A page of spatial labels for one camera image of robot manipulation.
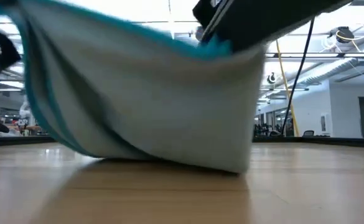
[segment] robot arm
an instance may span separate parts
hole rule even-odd
[[[29,110],[29,104],[27,100],[27,96],[24,96],[24,102],[20,107],[20,118],[26,118],[31,115],[31,111]]]

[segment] white towel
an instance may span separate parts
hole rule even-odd
[[[32,112],[60,143],[88,156],[247,170],[262,46],[193,47],[51,0],[0,13],[22,35]]]

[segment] wooden floor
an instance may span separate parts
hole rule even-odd
[[[0,224],[364,224],[364,148],[257,144],[237,176],[0,147]]]

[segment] yellow pole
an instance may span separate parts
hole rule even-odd
[[[286,75],[284,73],[284,69],[282,68],[281,53],[280,53],[280,46],[279,46],[279,41],[278,40],[276,40],[276,45],[277,45],[277,52],[278,52],[278,55],[279,55],[279,62],[280,62],[282,80],[284,81],[284,86],[286,87],[287,99],[289,100],[290,92],[288,90],[287,78],[286,78]],[[292,102],[291,102],[291,114],[292,114],[292,118],[293,118],[293,122],[294,122],[295,134],[296,134],[296,136],[299,137],[300,135],[299,135],[299,131],[298,131],[298,124],[296,122],[295,112],[294,112],[294,107],[292,105]]]

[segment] fluorescent light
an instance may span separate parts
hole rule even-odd
[[[266,94],[266,96],[270,96],[270,95],[272,95],[272,94],[277,94],[277,93],[279,93],[279,92],[281,92],[281,91],[280,91],[280,90],[270,91],[270,92],[268,92],[268,93]]]
[[[304,54],[281,54],[281,57],[296,57],[301,58]],[[336,53],[316,53],[316,54],[306,54],[306,57],[337,57]]]
[[[348,54],[345,54],[345,57],[364,57],[364,53],[348,53]]]
[[[16,81],[0,81],[0,84],[8,85],[16,88],[24,88],[24,84]]]
[[[21,91],[20,89],[0,89],[0,91]]]
[[[309,90],[308,88],[295,88],[294,91],[307,91]],[[274,91],[286,91],[286,89],[274,89]]]

